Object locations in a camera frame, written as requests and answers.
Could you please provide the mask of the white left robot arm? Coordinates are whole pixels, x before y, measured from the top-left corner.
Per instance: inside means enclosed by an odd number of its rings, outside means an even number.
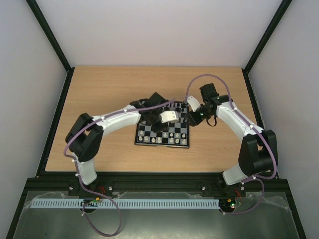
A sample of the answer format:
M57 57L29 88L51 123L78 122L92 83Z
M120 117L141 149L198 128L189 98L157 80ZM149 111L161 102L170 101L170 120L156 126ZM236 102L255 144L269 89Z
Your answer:
M178 120L176 111L163 109L173 102L174 100L166 100L155 92L149 98L132 101L111 113L99 116L81 114L65 138L66 146L63 151L64 156L71 158L75 164L79 181L88 186L97 179L94 158L103 137L142 121L161 131L170 122Z

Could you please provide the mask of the black and grey chessboard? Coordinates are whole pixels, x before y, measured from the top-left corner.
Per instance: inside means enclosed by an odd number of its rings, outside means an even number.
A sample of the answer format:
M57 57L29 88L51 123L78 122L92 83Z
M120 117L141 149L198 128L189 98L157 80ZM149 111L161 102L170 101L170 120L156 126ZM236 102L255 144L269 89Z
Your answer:
M140 122L137 125L136 128L136 136L135 136L135 142L134 145L142 145L142 146L166 146L166 147L175 147L175 148L189 148L190 147L190 131L189 131L189 125L184 122L184 118L189 112L188 107L186 104L182 101L176 101L174 103L169 104L168 106L163 107L163 110L174 110L178 113L179 121L174 123L169 123L169 129L167 131L161 131L161 132L152 132L151 125L145 121ZM173 133L173 139L174 142L170 143L169 139L171 138L169 136L170 133ZM180 142L179 144L175 143L175 134L180 134ZM143 141L139 141L139 136L143 137ZM161 143L157 142L157 138L161 137ZM186 144L182 144L182 140L186 139Z

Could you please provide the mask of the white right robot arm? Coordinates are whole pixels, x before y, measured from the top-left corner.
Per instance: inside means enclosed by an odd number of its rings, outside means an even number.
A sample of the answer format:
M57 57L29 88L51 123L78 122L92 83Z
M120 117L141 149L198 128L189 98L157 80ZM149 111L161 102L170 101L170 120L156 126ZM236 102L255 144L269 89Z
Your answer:
M217 183L218 191L230 194L235 184L245 183L248 179L262 178L262 173L271 171L270 178L277 174L277 139L272 130L264 130L249 120L236 106L229 95L219 95L213 83L200 88L203 102L194 96L186 95L190 107L185 122L197 126L210 118L222 120L241 141L238 163L222 172Z

